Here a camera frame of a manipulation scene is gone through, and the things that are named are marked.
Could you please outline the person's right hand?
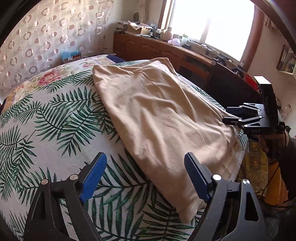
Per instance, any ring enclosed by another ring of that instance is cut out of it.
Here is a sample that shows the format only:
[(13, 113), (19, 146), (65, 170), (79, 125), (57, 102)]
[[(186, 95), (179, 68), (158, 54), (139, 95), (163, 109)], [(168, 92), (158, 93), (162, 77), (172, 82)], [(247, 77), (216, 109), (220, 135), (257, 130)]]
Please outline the person's right hand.
[(259, 135), (258, 137), (262, 151), (271, 159), (276, 159), (277, 156), (286, 149), (289, 143), (289, 135), (287, 132), (274, 132), (270, 135)]

